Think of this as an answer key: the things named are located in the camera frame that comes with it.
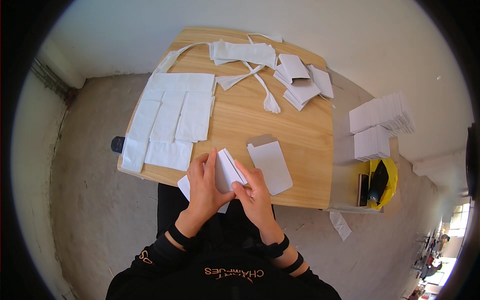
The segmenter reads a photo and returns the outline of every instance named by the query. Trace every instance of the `left hand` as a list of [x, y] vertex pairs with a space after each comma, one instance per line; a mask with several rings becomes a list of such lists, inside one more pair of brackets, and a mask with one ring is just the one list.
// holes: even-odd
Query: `left hand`
[[[188, 226], [191, 226], [192, 229], [198, 228], [198, 230], [200, 230], [202, 225], [208, 221], [222, 205], [235, 198], [234, 192], [222, 194], [215, 187], [216, 155], [216, 148], [213, 148], [212, 152], [204, 153], [194, 159], [187, 170], [187, 177], [190, 182], [190, 204], [181, 215], [188, 216], [185, 219], [189, 219], [190, 224], [188, 224]], [[178, 226], [177, 228], [187, 237], [188, 235], [194, 236], [196, 234], [196, 232], [183, 232]]]

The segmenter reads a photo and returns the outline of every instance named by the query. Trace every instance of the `black sweatshirt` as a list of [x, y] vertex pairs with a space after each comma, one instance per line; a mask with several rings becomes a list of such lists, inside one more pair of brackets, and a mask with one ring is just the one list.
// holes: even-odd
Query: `black sweatshirt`
[[298, 277], [242, 250], [192, 255], [162, 234], [110, 283], [117, 299], [340, 299], [310, 268]]

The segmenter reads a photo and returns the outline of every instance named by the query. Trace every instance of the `wooden table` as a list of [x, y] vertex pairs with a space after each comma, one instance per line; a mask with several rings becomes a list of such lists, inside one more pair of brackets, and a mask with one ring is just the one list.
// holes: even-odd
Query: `wooden table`
[[[172, 50], [178, 50], [192, 43], [214, 42], [219, 39], [231, 43], [249, 43], [247, 33], [243, 31], [212, 27], [185, 27], [164, 56]], [[277, 55], [280, 53], [295, 54], [307, 64], [314, 63], [325, 67], [323, 58], [292, 44], [277, 43], [262, 36], [252, 36], [252, 40], [256, 43], [271, 44]], [[214, 62], [209, 59], [208, 45], [198, 45], [186, 50], [179, 56], [178, 61], [168, 72], [214, 73], [216, 76], [240, 75], [249, 72], [240, 61], [215, 66]], [[297, 111], [283, 98], [286, 88], [273, 77], [273, 73], [274, 71], [268, 67], [258, 72], [274, 95], [281, 113], [274, 114], [264, 110], [265, 90], [253, 76], [243, 79], [227, 91], [218, 85], [215, 91], [215, 105], [210, 118], [208, 139], [193, 144], [192, 159], [202, 153], [210, 152], [215, 146], [218, 150], [228, 149], [233, 158], [248, 167], [253, 167], [245, 142], [250, 137], [270, 133], [280, 142], [293, 180], [293, 187], [272, 196], [272, 203], [327, 208], [330, 199], [333, 163], [331, 106], [317, 96], [310, 100], [302, 111]], [[127, 132], [130, 130], [135, 110]], [[133, 173], [123, 170], [121, 164], [122, 156], [118, 160], [118, 170], [174, 186], [185, 175], [185, 172], [182, 171], [148, 164], [144, 164], [141, 173]]]

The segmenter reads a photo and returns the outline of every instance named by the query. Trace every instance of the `black wristband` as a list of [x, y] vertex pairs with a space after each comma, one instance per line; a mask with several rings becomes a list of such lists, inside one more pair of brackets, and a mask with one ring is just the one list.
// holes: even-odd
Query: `black wristband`
[[189, 248], [192, 245], [192, 239], [187, 238], [184, 236], [175, 226], [175, 223], [172, 223], [168, 227], [168, 233], [170, 236], [180, 245], [184, 247], [184, 249]]
[[265, 256], [270, 258], [277, 258], [283, 255], [283, 251], [285, 251], [285, 249], [288, 248], [288, 245], [290, 244], [287, 236], [285, 234], [283, 236], [283, 241], [280, 244], [273, 243], [268, 246], [264, 245], [263, 253], [265, 254]]
[[293, 264], [282, 269], [285, 273], [290, 274], [292, 272], [295, 272], [298, 268], [300, 268], [301, 264], [303, 263], [303, 256], [300, 254], [300, 252], [297, 252], [297, 253], [299, 254], [297, 260]]

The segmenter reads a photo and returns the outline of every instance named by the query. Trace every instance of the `yellow plastic bag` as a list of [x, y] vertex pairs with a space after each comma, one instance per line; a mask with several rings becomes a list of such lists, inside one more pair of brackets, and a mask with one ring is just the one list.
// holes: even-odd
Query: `yellow plastic bag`
[[396, 192], [396, 184], [398, 182], [398, 169], [395, 166], [395, 163], [393, 163], [393, 160], [391, 158], [382, 158], [382, 159], [376, 159], [376, 160], [371, 160], [370, 161], [370, 179], [372, 178], [372, 173], [377, 169], [378, 164], [380, 161], [383, 161], [385, 164], [385, 167], [387, 169], [388, 173], [388, 182], [387, 182], [387, 187], [385, 188], [385, 191], [380, 198], [380, 204], [377, 205], [376, 202], [370, 202], [369, 204], [372, 208], [375, 208], [376, 210], [380, 210], [382, 206], [387, 204], [390, 199], [393, 197], [393, 195]]

